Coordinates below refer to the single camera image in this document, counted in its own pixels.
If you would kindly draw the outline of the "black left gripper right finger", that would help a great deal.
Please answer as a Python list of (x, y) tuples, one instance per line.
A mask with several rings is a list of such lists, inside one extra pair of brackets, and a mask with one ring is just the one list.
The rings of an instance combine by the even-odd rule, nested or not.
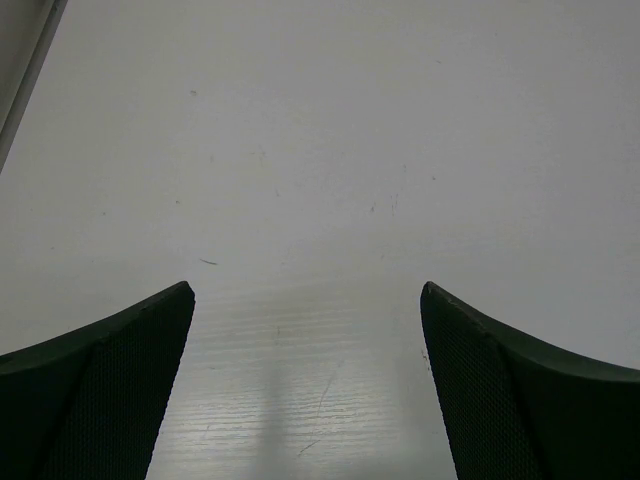
[(537, 339), (433, 282), (420, 312), (457, 478), (638, 478), (637, 370)]

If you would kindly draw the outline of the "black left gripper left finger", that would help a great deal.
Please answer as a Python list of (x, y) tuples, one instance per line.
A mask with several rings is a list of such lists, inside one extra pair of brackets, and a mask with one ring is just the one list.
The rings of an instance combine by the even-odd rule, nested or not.
[(2, 478), (145, 478), (194, 309), (181, 281), (2, 355)]

